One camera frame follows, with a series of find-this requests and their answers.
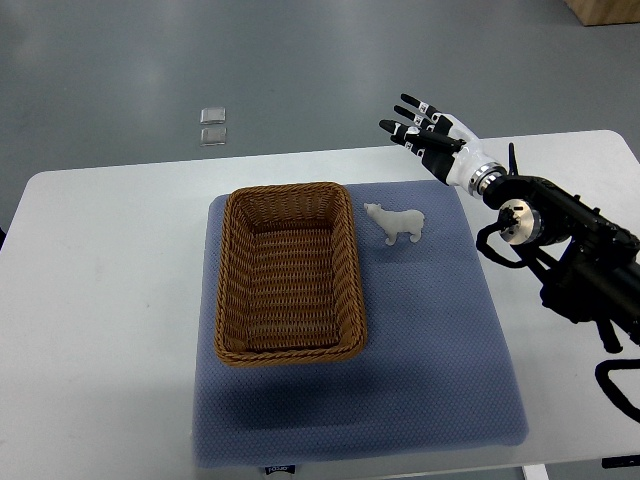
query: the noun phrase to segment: white table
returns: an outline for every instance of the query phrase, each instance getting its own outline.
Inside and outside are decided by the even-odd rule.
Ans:
[[[613,132],[485,140],[520,172],[583,195],[640,233],[640,166]],[[191,463],[193,378],[207,210],[257,184],[432,178],[401,147],[132,165],[36,175],[0,252],[0,476],[21,479],[261,478]],[[496,213],[459,190],[475,235]],[[502,252],[511,254],[506,245]],[[610,357],[595,325],[540,306],[528,271],[481,258],[530,425],[517,447],[397,455],[299,468],[343,479],[638,453],[640,425],[600,392]],[[640,355],[621,335],[618,357]],[[615,377],[640,400],[637,377]]]

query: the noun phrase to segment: small transparent block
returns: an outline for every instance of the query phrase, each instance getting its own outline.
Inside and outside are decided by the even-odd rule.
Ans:
[[[226,116],[227,111],[224,107],[203,108],[202,112],[200,112],[200,123],[202,125],[224,123]]]
[[[200,134],[200,145],[224,145],[227,143],[227,129],[225,127],[203,128]]]

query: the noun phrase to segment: gray floor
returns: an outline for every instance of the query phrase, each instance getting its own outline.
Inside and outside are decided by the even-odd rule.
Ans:
[[[0,225],[44,170],[386,145],[402,92],[480,137],[611,129],[640,157],[639,45],[562,0],[0,0]],[[228,143],[202,148],[218,105]]]

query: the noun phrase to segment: black cable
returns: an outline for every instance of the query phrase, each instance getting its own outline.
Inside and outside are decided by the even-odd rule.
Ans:
[[[618,410],[632,420],[640,423],[640,409],[635,407],[609,378],[609,372],[612,370],[640,370],[640,359],[605,360],[596,367],[596,380],[602,392],[611,400],[611,403],[613,403]]]
[[[509,143],[509,175],[518,175],[518,162],[516,162],[516,147]]]
[[[622,345],[620,345],[618,341],[611,320],[608,318],[596,318],[594,321],[598,327],[598,334],[600,335],[604,349],[608,353],[620,353],[622,351]]]
[[[504,258],[498,252],[496,252],[488,243],[489,235],[494,232],[499,232],[500,230],[505,228],[505,224],[503,221],[498,220],[496,223],[492,223],[484,227],[482,230],[478,232],[478,236],[476,238],[476,248],[480,253],[482,253],[489,260],[502,265],[507,268],[523,268],[526,267],[527,264],[524,260],[519,260],[514,262],[513,260],[509,260],[508,258]]]

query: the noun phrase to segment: basket rim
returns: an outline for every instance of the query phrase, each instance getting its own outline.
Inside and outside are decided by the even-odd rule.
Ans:
[[[231,216],[233,215],[234,204],[247,195],[261,194],[283,194],[302,193],[309,189],[325,188],[328,193],[338,194],[343,197],[344,206],[340,209],[340,215],[347,216],[347,234],[341,239],[346,243],[349,250],[349,268],[347,274],[350,277],[348,282],[351,285],[349,291],[349,302],[355,304],[352,318],[349,320],[351,328],[351,342],[346,345],[332,345],[326,348],[295,348],[271,351],[242,351],[233,352],[224,345],[223,326],[225,321],[225,308],[227,305],[227,294],[229,292],[228,269],[231,260],[229,244],[233,238],[230,232]],[[366,343],[366,313],[364,309],[364,297],[362,293],[362,281],[360,277],[360,264],[358,261],[358,249],[355,236],[355,224],[353,220],[353,207],[349,191],[335,182],[311,182],[295,183],[284,185],[267,185],[244,187],[232,192],[227,198],[224,209],[222,238],[220,247],[220,269],[218,275],[218,292],[215,317],[214,348],[218,358],[230,366],[260,366],[279,365],[297,363],[315,363],[322,361],[346,360],[357,355]]]

